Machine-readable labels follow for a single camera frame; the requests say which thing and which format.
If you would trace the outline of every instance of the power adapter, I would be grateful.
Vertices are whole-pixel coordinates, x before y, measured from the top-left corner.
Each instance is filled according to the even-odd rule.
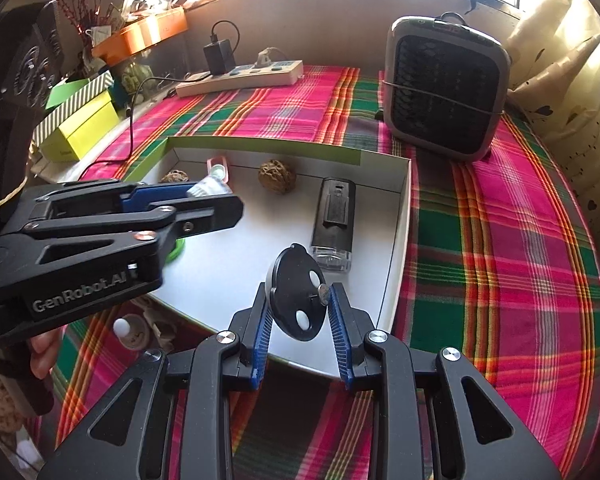
[[[211,75],[222,75],[235,68],[234,53],[229,40],[220,40],[211,35],[211,43],[204,47],[206,64]]]

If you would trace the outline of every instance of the power strip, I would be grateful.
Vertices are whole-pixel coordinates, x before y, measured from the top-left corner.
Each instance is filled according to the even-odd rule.
[[[222,75],[205,77],[206,73],[194,74],[190,77],[192,82],[180,83],[176,86],[178,97],[235,90],[238,88],[260,88],[268,86],[293,85],[304,73],[302,61],[277,61],[263,68],[255,65],[237,66],[231,72]]]

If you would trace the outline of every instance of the human hand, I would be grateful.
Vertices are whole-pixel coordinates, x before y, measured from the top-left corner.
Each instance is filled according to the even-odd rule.
[[[31,346],[31,371],[39,379],[44,379],[49,370],[58,360],[62,329],[56,328],[50,332],[32,337]]]

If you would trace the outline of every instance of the fan grille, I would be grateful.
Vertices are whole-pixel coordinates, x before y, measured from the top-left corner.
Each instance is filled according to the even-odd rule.
[[[405,36],[396,48],[393,83],[493,110],[500,71],[489,57],[441,40]],[[459,153],[475,153],[491,116],[436,96],[392,87],[395,127]]]

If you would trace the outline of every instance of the white bottle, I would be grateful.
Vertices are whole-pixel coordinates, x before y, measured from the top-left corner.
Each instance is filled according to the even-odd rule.
[[[187,190],[187,196],[211,196],[231,193],[231,188],[225,184],[216,174],[209,174],[199,183],[194,184]]]
[[[129,350],[144,350],[149,345],[149,326],[138,314],[126,314],[115,320],[113,333],[122,346]]]

